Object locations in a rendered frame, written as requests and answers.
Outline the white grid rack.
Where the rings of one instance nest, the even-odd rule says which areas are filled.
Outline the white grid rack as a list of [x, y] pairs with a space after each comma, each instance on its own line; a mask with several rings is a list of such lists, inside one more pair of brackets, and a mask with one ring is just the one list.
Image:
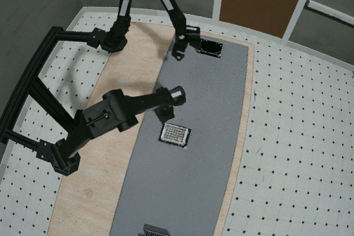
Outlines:
[[[188, 134], [188, 129], [179, 127], [179, 126], [174, 126], [171, 124], [166, 124], [167, 129], [165, 129], [162, 132], [161, 139], [170, 141], [172, 143], [178, 143], [184, 145], [185, 139]], [[180, 142], [178, 142], [178, 138], [180, 138]]]

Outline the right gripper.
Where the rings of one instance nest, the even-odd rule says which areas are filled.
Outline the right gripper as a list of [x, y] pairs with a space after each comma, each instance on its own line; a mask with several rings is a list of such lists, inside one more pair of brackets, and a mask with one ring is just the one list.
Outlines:
[[154, 111], [159, 121], [161, 121], [162, 123], [165, 123], [166, 121], [173, 119], [175, 117], [174, 113], [167, 116], [166, 115], [167, 110], [154, 110]]

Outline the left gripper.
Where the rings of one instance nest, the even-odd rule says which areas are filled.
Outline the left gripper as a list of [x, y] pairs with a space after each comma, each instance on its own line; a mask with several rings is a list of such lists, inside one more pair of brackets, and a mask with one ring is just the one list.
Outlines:
[[[171, 52], [171, 55], [175, 59], [177, 59], [177, 61], [181, 61], [184, 58], [184, 56], [185, 56], [185, 54], [182, 54], [182, 53], [185, 52], [185, 49], [184, 48], [179, 48], [179, 42], [180, 41], [175, 38], [175, 43], [173, 45], [172, 52]], [[182, 53], [178, 53], [177, 51], [181, 51]], [[180, 59], [178, 59], [177, 56], [180, 57]]]

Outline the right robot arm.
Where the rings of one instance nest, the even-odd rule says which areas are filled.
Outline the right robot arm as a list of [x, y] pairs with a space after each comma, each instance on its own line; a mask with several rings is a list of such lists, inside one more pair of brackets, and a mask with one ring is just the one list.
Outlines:
[[137, 114], [150, 110], [167, 110], [168, 116], [173, 113], [173, 106], [186, 103], [182, 86], [171, 90], [161, 86], [155, 92], [132, 97], [125, 96], [120, 88], [105, 93], [102, 101], [81, 111], [80, 123], [67, 140], [62, 138], [50, 147], [54, 159], [53, 168], [70, 173], [71, 166], [77, 163], [76, 153], [90, 140], [116, 128], [120, 133], [130, 129], [139, 123]]

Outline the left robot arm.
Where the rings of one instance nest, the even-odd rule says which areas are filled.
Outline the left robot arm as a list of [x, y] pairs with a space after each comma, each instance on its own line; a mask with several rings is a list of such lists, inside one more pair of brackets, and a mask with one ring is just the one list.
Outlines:
[[[193, 48], [199, 49], [202, 42], [202, 39], [200, 38], [200, 27], [186, 25], [186, 17], [178, 7], [175, 0], [160, 1], [165, 7], [166, 12], [169, 14], [169, 18], [175, 29], [175, 38], [180, 41], [179, 48], [186, 49], [189, 43], [189, 45]], [[131, 26], [131, 16], [129, 15], [131, 10], [131, 2], [132, 0], [119, 1], [117, 20], [114, 22], [103, 41], [104, 46], [116, 49], [124, 38], [124, 35], [129, 31], [129, 27]], [[182, 41], [184, 39], [185, 41]]]

